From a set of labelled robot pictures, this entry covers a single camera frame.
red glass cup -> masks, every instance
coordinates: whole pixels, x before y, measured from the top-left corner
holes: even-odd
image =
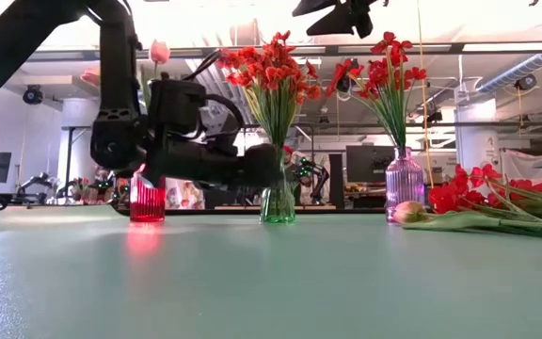
[[[131,179],[130,219],[137,222],[156,222],[165,219],[167,190],[165,178],[160,179],[160,187],[151,188],[143,183],[141,170]]]

tulip bud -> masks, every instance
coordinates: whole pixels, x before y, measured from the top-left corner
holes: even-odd
[[[425,207],[419,202],[401,202],[394,208],[392,218],[398,223],[411,223],[426,220]]]

desk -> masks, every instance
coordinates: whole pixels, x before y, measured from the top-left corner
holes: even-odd
[[[542,338],[542,239],[382,215],[0,212],[0,338]]]

ceiling duct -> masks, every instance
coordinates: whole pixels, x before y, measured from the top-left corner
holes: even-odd
[[[491,79],[480,82],[476,86],[476,91],[482,94],[495,92],[540,69],[542,69],[542,54],[537,54]]]

person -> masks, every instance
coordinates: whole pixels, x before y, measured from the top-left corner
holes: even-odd
[[[294,201],[296,205],[300,205],[300,181],[296,178],[295,172],[297,165],[292,162],[294,150],[290,146],[283,146],[283,167],[286,176],[286,181],[294,188]]]

